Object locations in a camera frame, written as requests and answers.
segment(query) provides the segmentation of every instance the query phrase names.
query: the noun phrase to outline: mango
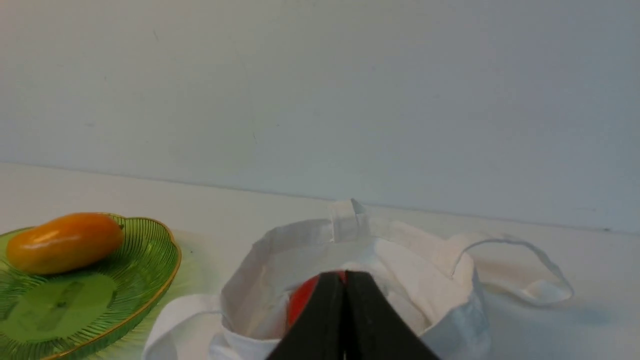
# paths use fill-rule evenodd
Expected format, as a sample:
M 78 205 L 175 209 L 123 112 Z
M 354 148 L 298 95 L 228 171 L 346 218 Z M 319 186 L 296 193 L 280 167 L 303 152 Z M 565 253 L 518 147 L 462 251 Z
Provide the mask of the mango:
M 16 235 L 7 243 L 6 257 L 27 274 L 53 275 L 104 259 L 123 241 L 124 232 L 111 217 L 74 213 Z

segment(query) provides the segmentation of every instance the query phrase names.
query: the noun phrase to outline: bag handle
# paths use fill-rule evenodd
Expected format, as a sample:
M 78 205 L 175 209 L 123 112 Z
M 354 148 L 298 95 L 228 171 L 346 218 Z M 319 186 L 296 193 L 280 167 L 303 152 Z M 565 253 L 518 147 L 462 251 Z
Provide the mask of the bag handle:
M 156 318 L 142 352 L 143 360 L 174 360 L 178 358 L 171 331 L 185 321 L 201 314 L 222 314 L 220 298 L 208 294 L 186 295 L 172 300 Z
M 540 262 L 556 277 L 557 281 L 550 282 L 538 279 L 524 289 L 508 281 L 489 280 L 486 284 L 498 286 L 516 297 L 535 306 L 545 306 L 568 300 L 575 294 L 569 280 L 562 270 L 549 258 L 546 252 L 537 246 L 508 234 L 467 233 L 453 236 L 444 242 L 443 248 L 433 258 L 433 262 L 445 276 L 453 277 L 462 255 L 472 247 L 484 243 L 504 243 L 520 245 L 531 250 Z
M 333 229 L 332 242 L 351 241 L 358 238 L 358 214 L 364 214 L 364 207 L 355 199 L 337 201 L 329 205 Z

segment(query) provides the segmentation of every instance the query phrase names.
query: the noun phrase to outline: red object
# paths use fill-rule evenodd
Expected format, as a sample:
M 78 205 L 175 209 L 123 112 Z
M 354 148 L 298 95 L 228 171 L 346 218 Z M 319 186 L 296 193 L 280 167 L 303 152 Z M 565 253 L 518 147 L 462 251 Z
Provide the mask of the red object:
M 344 271 L 336 271 L 342 282 L 347 281 L 347 276 Z M 302 311 L 305 309 L 307 302 L 311 294 L 314 292 L 314 288 L 318 282 L 320 275 L 316 275 L 311 279 L 305 281 L 289 298 L 289 308 L 287 309 L 287 328 L 291 328 L 294 322 L 298 319 Z

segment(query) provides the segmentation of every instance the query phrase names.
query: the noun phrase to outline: plate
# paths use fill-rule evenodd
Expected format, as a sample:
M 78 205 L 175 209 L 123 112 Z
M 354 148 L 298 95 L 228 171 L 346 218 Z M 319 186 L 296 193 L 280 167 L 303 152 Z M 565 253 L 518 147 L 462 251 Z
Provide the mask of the plate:
M 122 246 L 84 269 L 31 276 L 11 267 L 0 235 L 2 358 L 79 359 L 133 329 L 171 285 L 182 254 L 171 231 L 149 218 L 108 214 L 124 225 Z

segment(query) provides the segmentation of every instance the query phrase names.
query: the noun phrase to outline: white table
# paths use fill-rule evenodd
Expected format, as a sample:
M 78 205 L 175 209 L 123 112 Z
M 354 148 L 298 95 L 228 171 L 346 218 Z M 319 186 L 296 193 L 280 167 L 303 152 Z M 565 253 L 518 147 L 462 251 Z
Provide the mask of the white table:
M 250 245 L 267 230 L 326 218 L 328 201 L 0 163 L 0 233 L 74 211 L 156 218 L 193 256 L 200 279 L 193 291 L 218 291 Z M 608 232 L 520 224 L 439 213 L 370 208 L 440 236 L 495 231 L 546 250 L 574 285 L 576 297 L 553 309 L 525 307 L 486 293 L 494 359 L 639 359 L 640 238 Z M 535 272 L 532 256 L 490 246 L 474 253 L 479 270 L 518 263 Z M 496 257 L 502 261 L 495 263 Z M 185 359 L 204 359 L 214 319 L 190 324 L 199 347 L 180 345 Z M 140 348 L 127 354 L 140 356 Z

